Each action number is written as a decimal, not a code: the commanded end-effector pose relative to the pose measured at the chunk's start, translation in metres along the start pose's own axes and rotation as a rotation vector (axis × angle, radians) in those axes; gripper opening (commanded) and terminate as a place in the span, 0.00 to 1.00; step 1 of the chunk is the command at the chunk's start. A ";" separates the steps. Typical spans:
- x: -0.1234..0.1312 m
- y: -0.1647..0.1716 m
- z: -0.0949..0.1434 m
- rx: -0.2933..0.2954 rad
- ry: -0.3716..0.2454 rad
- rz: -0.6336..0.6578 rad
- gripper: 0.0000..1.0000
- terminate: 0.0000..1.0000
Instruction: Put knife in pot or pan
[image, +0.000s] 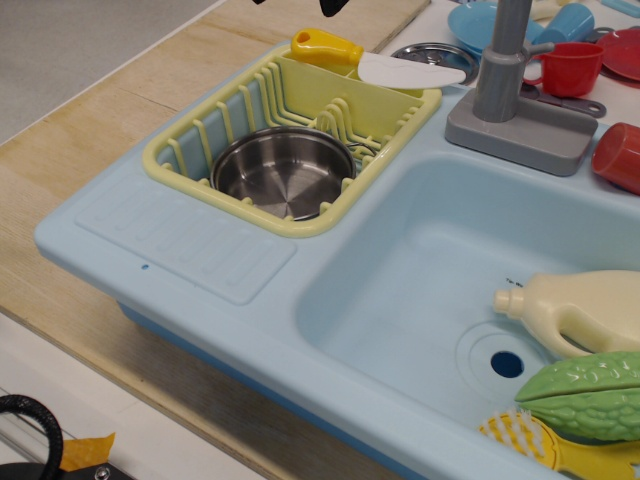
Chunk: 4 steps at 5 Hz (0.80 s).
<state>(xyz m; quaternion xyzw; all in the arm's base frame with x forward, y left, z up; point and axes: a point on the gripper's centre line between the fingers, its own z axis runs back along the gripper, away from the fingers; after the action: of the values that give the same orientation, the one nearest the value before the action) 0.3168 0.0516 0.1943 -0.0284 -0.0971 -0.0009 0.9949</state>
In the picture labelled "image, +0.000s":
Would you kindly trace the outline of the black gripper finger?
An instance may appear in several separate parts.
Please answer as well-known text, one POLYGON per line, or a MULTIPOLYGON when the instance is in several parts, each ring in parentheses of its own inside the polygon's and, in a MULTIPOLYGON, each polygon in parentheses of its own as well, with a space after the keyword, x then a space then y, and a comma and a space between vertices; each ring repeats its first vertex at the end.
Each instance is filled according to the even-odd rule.
POLYGON ((319 4, 324 16, 335 16, 348 2, 349 0, 320 0, 319 4))

